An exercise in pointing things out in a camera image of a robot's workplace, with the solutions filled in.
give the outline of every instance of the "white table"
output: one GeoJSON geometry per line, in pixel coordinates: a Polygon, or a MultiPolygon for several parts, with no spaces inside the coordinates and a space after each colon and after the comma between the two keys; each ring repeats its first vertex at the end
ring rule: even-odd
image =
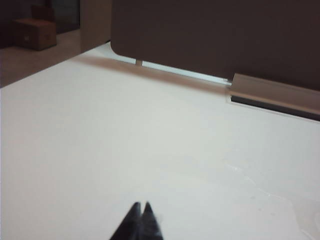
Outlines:
{"type": "Polygon", "coordinates": [[[319,122],[111,58],[1,89],[2,239],[107,240],[147,200],[165,240],[320,239],[319,122]]]}

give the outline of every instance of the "table surface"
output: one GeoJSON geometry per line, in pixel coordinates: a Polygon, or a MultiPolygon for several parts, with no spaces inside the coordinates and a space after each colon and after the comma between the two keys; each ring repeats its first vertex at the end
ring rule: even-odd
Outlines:
{"type": "Polygon", "coordinates": [[[320,239],[319,122],[115,59],[1,89],[2,239],[107,240],[136,201],[165,240],[320,239]]]}

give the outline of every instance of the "gray partition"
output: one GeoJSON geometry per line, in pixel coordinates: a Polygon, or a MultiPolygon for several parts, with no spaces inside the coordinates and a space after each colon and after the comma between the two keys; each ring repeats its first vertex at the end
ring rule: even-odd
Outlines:
{"type": "Polygon", "coordinates": [[[319,0],[113,0],[119,55],[320,90],[319,0]]]}

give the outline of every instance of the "brown box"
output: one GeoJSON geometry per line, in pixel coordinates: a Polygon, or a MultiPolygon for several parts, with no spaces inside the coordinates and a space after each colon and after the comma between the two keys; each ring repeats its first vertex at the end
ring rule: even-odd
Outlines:
{"type": "Polygon", "coordinates": [[[56,24],[36,18],[23,18],[12,23],[14,44],[24,48],[43,50],[57,44],[56,24]]]}

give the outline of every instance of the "floor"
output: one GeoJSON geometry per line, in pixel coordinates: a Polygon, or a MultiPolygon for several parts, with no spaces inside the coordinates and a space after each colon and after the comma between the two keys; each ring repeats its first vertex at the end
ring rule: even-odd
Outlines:
{"type": "Polygon", "coordinates": [[[42,51],[18,46],[0,49],[1,87],[35,74],[81,53],[80,30],[57,35],[57,45],[42,51]]]}

